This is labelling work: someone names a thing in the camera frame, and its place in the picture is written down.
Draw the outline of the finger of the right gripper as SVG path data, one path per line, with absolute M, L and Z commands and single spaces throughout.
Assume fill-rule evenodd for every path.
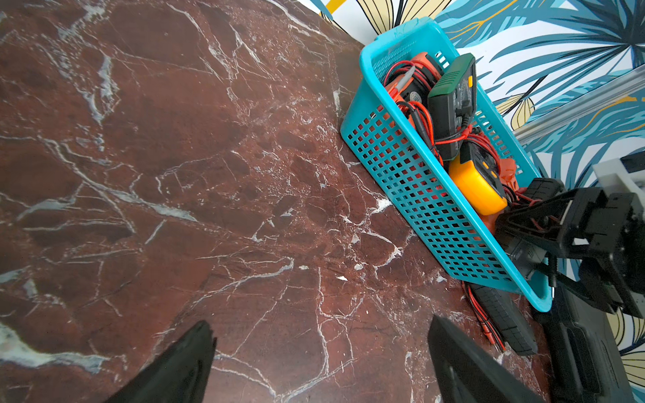
M 579 194 L 579 188 L 526 188 L 518 194 L 520 201 L 502 213 L 498 221 L 523 227 L 563 226 Z
M 554 225 L 546 229 L 537 229 L 535 226 L 523 227 L 498 221 L 497 231 L 502 231 L 515 238 L 520 238 L 545 250 L 548 254 L 556 258 L 583 260 L 590 255 L 589 243 L 574 243 L 577 238 L 583 240 L 586 240 L 586 238 L 584 236 L 580 237 L 576 228 L 565 225 Z

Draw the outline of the orange multimeter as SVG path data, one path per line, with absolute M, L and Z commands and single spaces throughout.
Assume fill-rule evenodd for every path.
M 384 87 L 396 102 L 428 107 L 428 95 L 443 76 L 443 67 L 428 52 L 396 62 L 386 73 Z

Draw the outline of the small black multimeter with leads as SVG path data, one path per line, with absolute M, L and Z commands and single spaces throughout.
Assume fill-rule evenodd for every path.
M 515 191 L 512 197 L 512 205 L 508 210 L 513 213 L 522 208 L 532 208 L 544 200 L 558 196 L 564 191 L 564 183 L 552 178 L 534 178 L 528 187 Z M 507 224 L 497 220 L 496 239 L 499 245 L 507 254 L 509 260 L 514 263 L 519 273 L 526 279 L 538 271 L 539 265 L 544 263 L 547 252 L 533 243 L 526 240 L 525 233 L 538 233 L 542 235 L 547 229 L 555 225 L 555 218 L 547 216 L 539 217 L 532 213 L 529 218 L 519 218 L 511 221 L 511 229 L 518 229 L 519 235 L 509 233 Z

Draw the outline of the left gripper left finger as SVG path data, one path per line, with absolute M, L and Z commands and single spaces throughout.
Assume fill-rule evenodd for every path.
M 199 321 L 109 402 L 203 402 L 217 339 Z

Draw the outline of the yellow multimeter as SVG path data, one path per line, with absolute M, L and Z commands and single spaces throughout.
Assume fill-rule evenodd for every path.
M 508 206 L 498 168 L 493 156 L 474 141 L 464 141 L 459 155 L 449 163 L 451 180 L 481 216 L 500 213 Z

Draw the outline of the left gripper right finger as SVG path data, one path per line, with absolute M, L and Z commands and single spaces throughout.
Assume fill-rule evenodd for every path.
M 542 402 L 447 318 L 435 316 L 428 347 L 444 402 Z

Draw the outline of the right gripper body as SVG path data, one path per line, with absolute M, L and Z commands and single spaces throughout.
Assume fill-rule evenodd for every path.
M 600 311 L 643 318 L 644 222 L 636 195 L 579 188 L 564 197 L 559 247 L 579 270 L 563 284 Z

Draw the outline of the green black dial multimeter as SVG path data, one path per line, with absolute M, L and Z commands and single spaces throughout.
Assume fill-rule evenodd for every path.
M 428 95 L 433 143 L 443 161 L 458 156 L 475 115 L 476 101 L 475 57 L 467 53 L 454 59 Z

